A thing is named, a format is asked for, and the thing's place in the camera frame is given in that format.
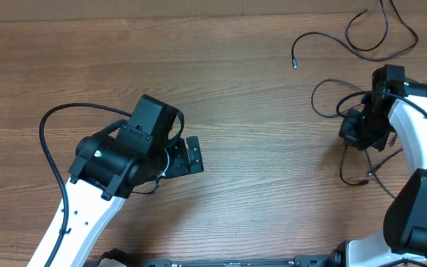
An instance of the wooden surface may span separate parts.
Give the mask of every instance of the wooden surface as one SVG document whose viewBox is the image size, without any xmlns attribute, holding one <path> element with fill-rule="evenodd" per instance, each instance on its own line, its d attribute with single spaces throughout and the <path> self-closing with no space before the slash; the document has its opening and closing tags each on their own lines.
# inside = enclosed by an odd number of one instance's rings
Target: wooden surface
<svg viewBox="0 0 427 267">
<path fill-rule="evenodd" d="M 392 13 L 389 1 L 384 2 Z M 427 11 L 427 0 L 394 0 L 394 3 L 400 11 Z M 0 0 L 0 22 L 359 13 L 366 8 L 382 12 L 379 0 Z"/>
<path fill-rule="evenodd" d="M 340 119 L 310 106 L 315 84 L 344 79 L 371 88 L 383 63 L 337 43 L 354 14 L 184 19 L 114 19 L 0 24 L 0 266 L 25 266 L 47 230 L 60 191 L 40 148 L 38 126 L 51 107 L 93 102 L 131 112 L 148 93 L 183 111 L 184 136 L 197 135 L 205 172 L 162 181 L 132 196 L 109 223 L 91 259 L 120 248 L 174 260 L 328 254 L 343 240 L 379 231 L 391 198 L 375 183 L 352 188 L 338 177 Z M 387 63 L 427 82 L 427 13 L 404 13 L 418 46 Z M 351 29 L 356 45 L 383 34 L 380 14 Z M 412 43 L 394 16 L 375 56 Z M 324 85 L 321 111 L 352 91 Z M 78 141 L 117 115 L 87 108 L 49 118 L 49 149 L 64 176 Z M 395 149 L 373 153 L 378 162 Z M 365 157 L 351 150 L 345 176 L 362 179 Z M 379 172 L 397 194 L 408 178 L 402 154 Z M 152 185 L 142 186 L 147 190 Z"/>
</svg>

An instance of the wall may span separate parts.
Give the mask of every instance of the wall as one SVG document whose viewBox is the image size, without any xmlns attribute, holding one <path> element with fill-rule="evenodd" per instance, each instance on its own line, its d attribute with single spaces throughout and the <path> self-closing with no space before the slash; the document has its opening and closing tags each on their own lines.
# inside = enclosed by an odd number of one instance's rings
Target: wall
<svg viewBox="0 0 427 267">
<path fill-rule="evenodd" d="M 400 11 L 427 11 L 427 0 L 395 0 L 395 4 Z M 367 7 L 380 11 L 378 0 L 0 0 L 0 22 L 358 13 Z"/>
</svg>

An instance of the wooden table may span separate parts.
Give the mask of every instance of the wooden table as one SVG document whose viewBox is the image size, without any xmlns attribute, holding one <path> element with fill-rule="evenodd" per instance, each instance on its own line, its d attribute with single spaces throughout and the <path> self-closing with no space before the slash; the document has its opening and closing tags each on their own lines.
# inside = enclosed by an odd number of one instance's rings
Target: wooden table
<svg viewBox="0 0 427 267">
<path fill-rule="evenodd" d="M 328 254 L 343 240 L 379 231 L 392 199 L 371 182 L 352 188 L 338 177 L 341 119 L 311 109 L 315 84 L 344 79 L 371 89 L 382 62 L 365 62 L 336 42 L 354 14 L 183 19 L 111 19 L 0 24 L 0 266 L 25 266 L 53 219 L 59 187 L 40 148 L 38 126 L 50 108 L 93 102 L 131 112 L 143 93 L 183 111 L 184 136 L 197 135 L 205 172 L 162 181 L 153 196 L 131 196 L 109 223 L 90 259 L 112 248 L 172 260 Z M 384 56 L 412 43 L 390 15 Z M 389 64 L 427 82 L 427 13 L 404 13 L 420 42 Z M 383 16 L 351 29 L 375 45 Z M 321 111 L 334 111 L 352 90 L 324 85 Z M 78 141 L 119 116 L 89 108 L 59 111 L 46 137 L 61 171 Z M 373 153 L 372 161 L 399 148 Z M 351 150 L 345 176 L 368 173 Z M 408 179 L 403 155 L 379 175 L 397 194 Z M 148 190 L 147 184 L 139 190 Z"/>
</svg>

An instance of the beige wall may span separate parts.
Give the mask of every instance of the beige wall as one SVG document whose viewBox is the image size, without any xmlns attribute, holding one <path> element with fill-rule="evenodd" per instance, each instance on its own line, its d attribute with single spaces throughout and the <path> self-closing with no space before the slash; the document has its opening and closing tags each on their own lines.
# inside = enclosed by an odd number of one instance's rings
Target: beige wall
<svg viewBox="0 0 427 267">
<path fill-rule="evenodd" d="M 427 11 L 427 0 L 395 0 L 400 11 Z M 235 16 L 380 11 L 378 0 L 0 0 L 0 22 L 60 19 Z"/>
</svg>

